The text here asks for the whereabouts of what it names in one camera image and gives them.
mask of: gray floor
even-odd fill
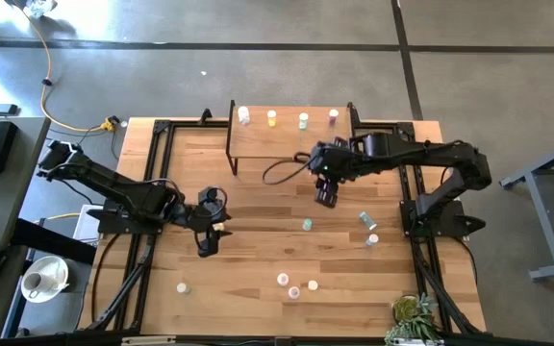
[[[551,1],[400,3],[411,44],[554,46]],[[40,23],[47,36],[67,39],[397,42],[389,0],[61,0],[51,17]],[[3,6],[0,37],[33,34],[18,13]],[[231,98],[248,105],[353,101],[363,118],[412,118],[396,52],[56,49],[53,59],[57,84],[48,108],[76,126],[92,126],[113,114],[123,119],[197,116],[207,107],[225,116]],[[479,146],[495,180],[554,147],[554,54],[413,53],[412,61],[424,118],[441,122],[444,139]],[[39,114],[45,69],[41,49],[0,48],[0,103],[14,102],[24,114]],[[122,138],[115,143],[117,151]],[[110,135],[83,144],[95,160],[115,167]],[[471,237],[471,247],[489,330],[554,341],[554,279],[532,284],[527,275],[528,269],[551,263],[527,191],[503,191],[493,184],[463,200],[468,213],[488,223]],[[72,212],[83,203],[63,185],[34,179],[22,216],[33,220]]]

